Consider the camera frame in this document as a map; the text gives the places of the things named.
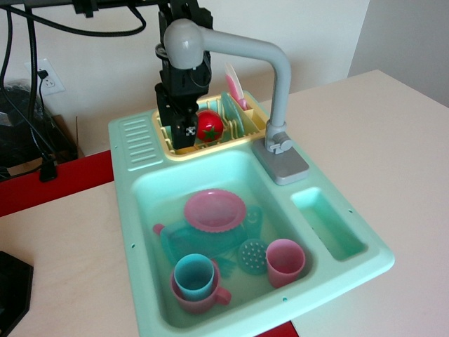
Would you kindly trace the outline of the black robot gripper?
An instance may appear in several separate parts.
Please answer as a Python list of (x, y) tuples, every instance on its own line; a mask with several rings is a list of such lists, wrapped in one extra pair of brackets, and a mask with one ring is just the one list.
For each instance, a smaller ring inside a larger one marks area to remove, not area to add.
[[(175, 20), (188, 19), (200, 27), (211, 29), (211, 12), (197, 1), (159, 1), (159, 35)], [(196, 69), (180, 70), (168, 59), (165, 45), (160, 42), (155, 54), (162, 62), (161, 82), (154, 90), (162, 126), (170, 126), (173, 147), (176, 150), (191, 147), (196, 141), (198, 116), (196, 101), (208, 93), (212, 78), (210, 53), (203, 53), (202, 63)]]

